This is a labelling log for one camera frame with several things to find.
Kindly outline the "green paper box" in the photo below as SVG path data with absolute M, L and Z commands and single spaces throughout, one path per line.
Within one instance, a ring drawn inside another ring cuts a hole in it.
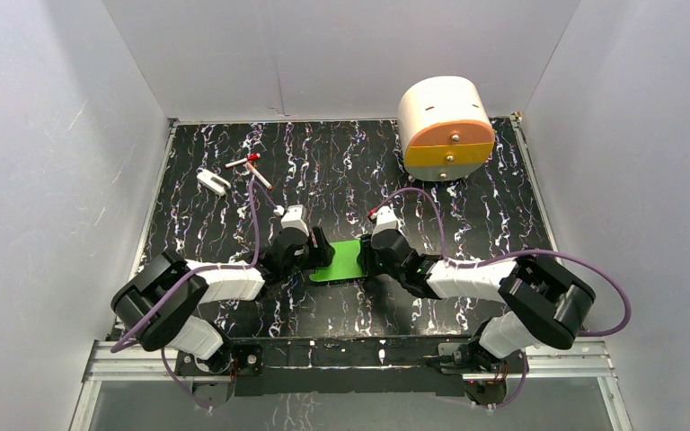
M 366 276 L 358 263 L 360 240 L 332 242 L 334 249 L 332 263 L 328 267 L 317 268 L 308 279 L 314 283 L 339 283 L 360 279 Z

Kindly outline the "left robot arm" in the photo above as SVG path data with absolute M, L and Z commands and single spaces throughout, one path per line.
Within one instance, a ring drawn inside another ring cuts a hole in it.
M 221 374 L 233 361 L 232 343 L 216 324 L 198 318 L 196 309 L 203 303 L 255 301 L 298 273 L 331 265 L 334 257 L 319 226 L 310 233 L 283 229 L 250 263 L 205 263 L 163 251 L 113 296 L 111 309 L 128 330 L 111 350 L 173 348 Z

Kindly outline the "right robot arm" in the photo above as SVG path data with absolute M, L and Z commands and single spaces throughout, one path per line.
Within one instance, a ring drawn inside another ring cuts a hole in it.
M 594 290 L 553 257 L 526 251 L 484 265 L 419 253 L 396 229 L 359 240 L 357 263 L 367 277 L 387 275 L 417 298 L 467 297 L 504 303 L 466 344 L 440 347 L 427 363 L 440 372 L 494 371 L 530 346 L 572 347 L 596 300 Z

